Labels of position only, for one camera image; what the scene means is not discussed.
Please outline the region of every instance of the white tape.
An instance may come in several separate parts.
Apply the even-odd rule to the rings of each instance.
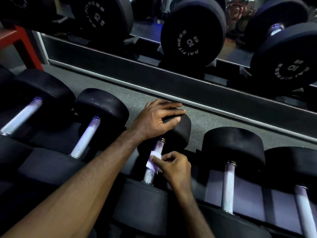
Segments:
[[[156,156],[159,159],[162,159],[162,155],[159,152],[156,152],[156,151],[151,151],[150,157],[151,156]],[[146,167],[157,174],[158,167],[150,161],[150,158],[149,158],[149,160],[146,163]]]

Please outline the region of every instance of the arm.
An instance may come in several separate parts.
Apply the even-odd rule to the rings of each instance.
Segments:
[[[215,238],[200,212],[192,193],[191,164],[187,157],[176,151],[162,156],[151,156],[151,161],[163,172],[183,211],[188,233],[192,238]]]
[[[181,103],[156,100],[147,103],[133,122],[98,157],[77,172],[46,200],[12,227],[7,237],[87,237],[122,166],[144,140],[160,136],[180,121],[175,117],[163,124],[162,118],[184,114]]]

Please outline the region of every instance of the forearm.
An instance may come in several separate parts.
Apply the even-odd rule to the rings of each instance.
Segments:
[[[2,238],[86,237],[114,180],[140,142],[134,133],[122,133]]]
[[[192,238],[215,238],[192,193],[188,195],[176,194],[176,196],[183,211],[189,236]]]

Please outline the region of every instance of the printed logo on dumbbell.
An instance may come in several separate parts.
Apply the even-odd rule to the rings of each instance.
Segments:
[[[19,8],[26,9],[28,7],[28,2],[26,0],[10,0],[14,5]]]
[[[288,73],[298,72],[298,68],[299,68],[300,66],[303,67],[303,65],[304,65],[304,61],[297,59],[297,60],[295,60],[295,62],[292,63],[292,65],[290,65],[290,66],[287,67],[287,72],[288,72]],[[278,79],[281,79],[281,80],[289,80],[289,79],[297,78],[298,76],[302,76],[302,75],[304,74],[304,72],[307,72],[307,71],[309,71],[309,69],[310,69],[310,67],[304,67],[304,68],[302,68],[302,71],[300,71],[300,72],[297,73],[296,75],[283,76],[283,75],[281,75],[281,73],[280,73],[280,70],[281,70],[282,66],[283,66],[283,63],[279,63],[279,64],[277,65],[277,68],[275,68],[275,72],[274,72],[275,76],[276,76]]]
[[[189,54],[190,54],[190,55],[197,54],[197,53],[198,53],[198,49],[197,49],[196,51],[194,51],[194,52],[186,52],[186,51],[181,47],[181,44],[180,44],[180,43],[181,43],[181,40],[182,40],[182,38],[184,37],[184,35],[185,35],[186,33],[187,33],[187,31],[184,30],[184,31],[182,31],[181,34],[178,36],[178,39],[177,39],[177,46],[179,47],[178,49],[180,50],[180,52],[181,52],[182,54],[184,54],[184,55],[187,54],[187,56],[189,56]],[[188,47],[192,47],[192,46],[195,45],[195,43],[198,43],[198,42],[199,42],[199,40],[198,40],[197,36],[194,36],[192,39],[188,39],[188,40],[186,41]]]
[[[104,12],[105,9],[103,7],[101,7],[99,3],[96,3],[94,1],[89,1],[85,5],[85,13],[87,14],[89,22],[92,24],[93,27],[97,27],[97,25],[94,24],[94,22],[92,21],[92,19],[90,18],[90,15],[88,13],[89,7],[91,7],[91,6],[95,6],[95,7],[99,8],[102,12]],[[95,13],[94,16],[93,16],[93,19],[96,20],[97,23],[99,23],[102,27],[105,24],[105,21],[101,20],[101,16],[100,16],[99,13]]]

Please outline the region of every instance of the hand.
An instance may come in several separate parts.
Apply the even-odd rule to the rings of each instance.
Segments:
[[[163,123],[162,118],[184,114],[185,110],[177,109],[181,106],[181,103],[168,102],[162,99],[149,102],[134,120],[129,130],[135,132],[141,142],[163,135],[173,129],[180,122],[181,117],[175,117],[166,123]]]
[[[151,156],[150,161],[161,169],[178,199],[187,199],[192,196],[192,165],[185,155],[173,151],[163,155],[162,159]]]

